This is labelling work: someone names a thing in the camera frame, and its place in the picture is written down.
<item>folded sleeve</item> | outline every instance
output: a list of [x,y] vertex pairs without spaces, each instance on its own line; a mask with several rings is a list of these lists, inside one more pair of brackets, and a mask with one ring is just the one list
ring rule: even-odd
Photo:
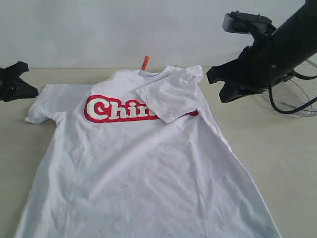
[[61,113],[73,110],[91,87],[91,85],[46,85],[31,106],[25,121],[39,124],[48,119],[57,120]]
[[188,67],[136,93],[161,120],[170,123],[201,106],[198,82],[202,78],[201,66]]

